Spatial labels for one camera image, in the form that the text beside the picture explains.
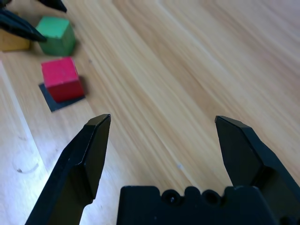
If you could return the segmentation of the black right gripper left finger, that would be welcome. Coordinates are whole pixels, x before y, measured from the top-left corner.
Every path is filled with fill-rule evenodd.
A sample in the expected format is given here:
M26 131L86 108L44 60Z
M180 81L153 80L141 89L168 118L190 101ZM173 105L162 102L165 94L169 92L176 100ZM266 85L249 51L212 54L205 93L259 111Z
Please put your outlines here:
M90 119L62 151L26 224L78 225L96 198L108 144L110 114Z

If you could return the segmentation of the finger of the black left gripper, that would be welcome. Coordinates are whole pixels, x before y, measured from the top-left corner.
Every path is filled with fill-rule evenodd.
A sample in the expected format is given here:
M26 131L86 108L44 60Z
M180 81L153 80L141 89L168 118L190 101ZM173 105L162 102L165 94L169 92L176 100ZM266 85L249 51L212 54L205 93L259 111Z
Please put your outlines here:
M38 2L40 2L41 4L43 4L48 8L52 8L64 13L67 12L67 8L65 7L65 5L61 0L38 0Z
M46 37L40 34L30 23L8 10L0 11L0 28L27 40L46 42Z

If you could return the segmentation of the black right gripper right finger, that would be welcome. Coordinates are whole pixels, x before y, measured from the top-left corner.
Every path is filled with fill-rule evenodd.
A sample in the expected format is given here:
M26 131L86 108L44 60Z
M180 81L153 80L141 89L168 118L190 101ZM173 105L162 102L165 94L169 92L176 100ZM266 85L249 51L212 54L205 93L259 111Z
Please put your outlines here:
M216 116L215 124L232 184L258 188L281 225L298 225L300 187L276 154L238 120Z

